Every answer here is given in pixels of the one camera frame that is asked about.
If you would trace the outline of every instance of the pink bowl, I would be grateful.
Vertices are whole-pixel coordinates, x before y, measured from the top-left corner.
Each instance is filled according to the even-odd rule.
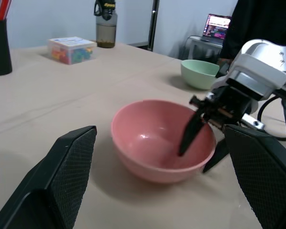
[[[209,125],[204,125],[185,156],[177,155],[184,128],[193,114],[188,107],[160,100],[123,107],[111,126],[119,158],[133,174],[156,183],[182,181],[201,171],[216,146]]]

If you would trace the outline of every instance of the wall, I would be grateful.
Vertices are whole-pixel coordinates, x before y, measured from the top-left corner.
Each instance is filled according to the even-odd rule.
[[[148,41],[153,0],[116,0],[117,41]],[[94,0],[12,0],[8,15],[10,47],[45,45],[48,39],[95,39]]]
[[[237,0],[160,0],[154,52],[180,56],[190,35],[201,36],[209,13],[232,15]]]

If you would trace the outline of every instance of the plastic box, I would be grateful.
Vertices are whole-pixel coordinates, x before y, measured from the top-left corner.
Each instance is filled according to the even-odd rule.
[[[81,63],[94,57],[97,43],[79,37],[50,39],[49,55],[52,59],[66,64]]]

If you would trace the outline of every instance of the person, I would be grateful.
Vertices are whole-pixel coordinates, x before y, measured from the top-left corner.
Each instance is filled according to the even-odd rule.
[[[231,63],[242,46],[253,39],[286,45],[286,0],[238,0],[219,64]]]

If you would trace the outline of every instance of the table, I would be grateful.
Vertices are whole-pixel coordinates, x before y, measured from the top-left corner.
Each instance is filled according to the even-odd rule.
[[[180,60],[123,44],[71,66],[45,53],[44,47],[12,50],[14,71],[0,77],[0,210],[59,136],[96,125],[91,175],[75,229],[234,229],[235,221],[239,229],[258,228],[251,211],[251,221],[240,217],[242,192],[229,157],[206,175],[158,186],[129,174],[114,153],[110,122],[122,106],[142,99],[187,105],[193,94],[204,98],[205,92],[182,81]],[[274,103],[263,119],[284,134],[283,111]]]
[[[201,37],[199,37],[199,36],[191,36],[191,37],[189,37],[189,39],[191,40],[189,57],[188,57],[189,60],[193,59],[193,52],[194,52],[196,46],[200,46],[200,47],[212,50],[215,53],[220,52],[221,49],[223,48],[223,46],[221,44],[214,44],[214,43],[211,43],[211,42],[204,42],[204,41],[201,40]]]

